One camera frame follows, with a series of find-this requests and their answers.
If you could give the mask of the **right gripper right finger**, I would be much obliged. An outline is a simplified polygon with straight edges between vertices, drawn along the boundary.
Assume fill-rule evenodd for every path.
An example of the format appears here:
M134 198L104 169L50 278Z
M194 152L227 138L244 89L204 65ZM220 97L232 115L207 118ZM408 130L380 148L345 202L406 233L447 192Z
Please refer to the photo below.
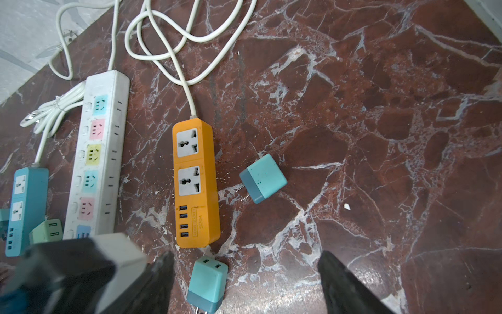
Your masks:
M333 253L318 261L328 313L392 313Z

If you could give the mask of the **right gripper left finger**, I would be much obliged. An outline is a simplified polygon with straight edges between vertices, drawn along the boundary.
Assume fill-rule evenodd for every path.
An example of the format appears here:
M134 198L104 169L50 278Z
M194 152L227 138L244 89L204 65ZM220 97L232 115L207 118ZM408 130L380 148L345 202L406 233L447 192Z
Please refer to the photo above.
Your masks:
M109 306L103 313L167 313L175 281L175 259L164 253Z

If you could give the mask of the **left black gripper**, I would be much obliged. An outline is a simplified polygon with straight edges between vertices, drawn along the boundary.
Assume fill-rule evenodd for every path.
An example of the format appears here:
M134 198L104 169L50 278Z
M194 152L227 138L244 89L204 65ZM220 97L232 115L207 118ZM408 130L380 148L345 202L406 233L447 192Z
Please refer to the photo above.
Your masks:
M1 293L1 312L127 313L147 260L122 233L35 244Z

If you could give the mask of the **teal cube charger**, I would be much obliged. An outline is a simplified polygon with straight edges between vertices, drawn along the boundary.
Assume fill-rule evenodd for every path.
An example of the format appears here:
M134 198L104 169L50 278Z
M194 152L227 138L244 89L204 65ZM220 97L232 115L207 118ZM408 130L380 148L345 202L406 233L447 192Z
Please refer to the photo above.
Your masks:
M216 313L224 299L228 265L203 256L196 260L187 302L205 313Z
M270 154L248 166L239 176L255 204L270 198L288 183Z

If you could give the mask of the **white multicolour power strip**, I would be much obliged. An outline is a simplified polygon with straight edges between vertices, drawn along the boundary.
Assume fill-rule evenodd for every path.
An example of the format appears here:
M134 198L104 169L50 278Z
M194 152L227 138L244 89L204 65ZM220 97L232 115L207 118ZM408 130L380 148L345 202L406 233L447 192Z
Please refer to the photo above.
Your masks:
M64 239L114 231L129 86L116 70L86 79Z

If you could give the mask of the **orange power strip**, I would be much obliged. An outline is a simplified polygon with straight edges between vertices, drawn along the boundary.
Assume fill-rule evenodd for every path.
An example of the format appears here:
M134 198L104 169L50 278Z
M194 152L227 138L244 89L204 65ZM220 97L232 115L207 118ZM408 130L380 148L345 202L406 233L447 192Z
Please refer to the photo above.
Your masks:
M173 127L176 243L206 247L221 236L213 129L194 118Z

